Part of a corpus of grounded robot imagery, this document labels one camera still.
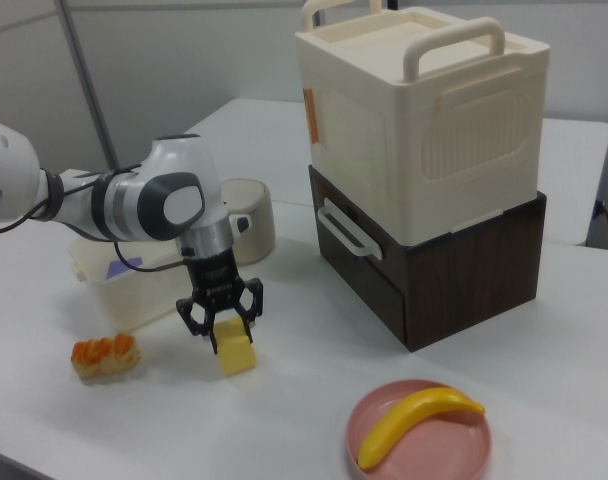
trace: box handle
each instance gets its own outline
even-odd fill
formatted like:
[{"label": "box handle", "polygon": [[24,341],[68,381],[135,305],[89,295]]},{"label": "box handle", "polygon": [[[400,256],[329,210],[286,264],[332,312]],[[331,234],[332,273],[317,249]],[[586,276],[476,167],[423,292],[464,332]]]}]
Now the box handle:
[{"label": "box handle", "polygon": [[407,82],[417,80],[420,71],[420,58],[425,53],[454,43],[472,40],[474,38],[491,36],[490,55],[504,53],[504,30],[502,25],[490,17],[477,18],[469,22],[441,27],[414,40],[404,54],[404,79]]},{"label": "box handle", "polygon": [[[332,216],[347,232],[353,235],[363,247],[355,245],[346,235],[344,235],[344,233],[331,222],[328,218],[329,216]],[[378,260],[382,260],[382,249],[375,240],[369,237],[364,230],[358,227],[328,198],[324,199],[324,206],[317,211],[317,218],[356,257],[373,255]]]},{"label": "box handle", "polygon": [[[302,7],[302,32],[310,32],[313,30],[313,17],[320,10],[324,10],[331,7],[337,7],[338,5],[344,5],[345,3],[351,3],[355,0],[308,0]],[[371,13],[382,12],[382,0],[370,0]]]}]

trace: translucent plastic container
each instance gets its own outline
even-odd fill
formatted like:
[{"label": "translucent plastic container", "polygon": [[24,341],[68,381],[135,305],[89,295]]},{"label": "translucent plastic container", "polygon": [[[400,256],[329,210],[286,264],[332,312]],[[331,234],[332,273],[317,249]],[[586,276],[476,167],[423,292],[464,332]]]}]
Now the translucent plastic container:
[{"label": "translucent plastic container", "polygon": [[[144,268],[181,260],[174,241],[121,243],[120,250],[127,260]],[[191,295],[191,280],[184,266],[155,273],[125,270],[112,243],[83,238],[70,245],[69,253],[73,271],[86,282],[97,308],[117,331],[141,327],[174,310],[179,298]]]},{"label": "translucent plastic container", "polygon": [[342,3],[297,34],[315,169],[405,246],[533,200],[548,45],[377,0],[313,27]]}]

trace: yellow banana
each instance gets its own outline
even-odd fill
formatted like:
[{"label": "yellow banana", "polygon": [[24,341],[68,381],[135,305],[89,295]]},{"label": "yellow banana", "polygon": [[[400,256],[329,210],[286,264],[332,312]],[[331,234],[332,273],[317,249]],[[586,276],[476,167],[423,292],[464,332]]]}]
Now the yellow banana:
[{"label": "yellow banana", "polygon": [[432,415],[454,410],[484,414],[484,406],[453,388],[436,387],[401,399],[368,432],[360,445],[357,464],[362,470],[375,467],[414,425]]}]

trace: yellow sponge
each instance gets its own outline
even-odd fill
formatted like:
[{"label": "yellow sponge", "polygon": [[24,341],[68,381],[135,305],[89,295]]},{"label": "yellow sponge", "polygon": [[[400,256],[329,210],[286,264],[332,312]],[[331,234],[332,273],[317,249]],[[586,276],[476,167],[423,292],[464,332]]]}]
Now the yellow sponge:
[{"label": "yellow sponge", "polygon": [[240,317],[217,322],[213,326],[217,340],[217,360],[225,376],[253,368],[257,363],[255,350],[251,345]]}]

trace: orange food toy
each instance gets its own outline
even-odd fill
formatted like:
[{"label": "orange food toy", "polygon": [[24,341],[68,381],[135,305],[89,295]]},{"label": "orange food toy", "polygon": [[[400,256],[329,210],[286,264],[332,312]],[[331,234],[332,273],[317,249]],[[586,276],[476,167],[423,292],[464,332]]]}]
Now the orange food toy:
[{"label": "orange food toy", "polygon": [[139,359],[135,337],[124,333],[115,338],[77,342],[71,354],[73,368],[82,378],[123,372],[133,368]]}]

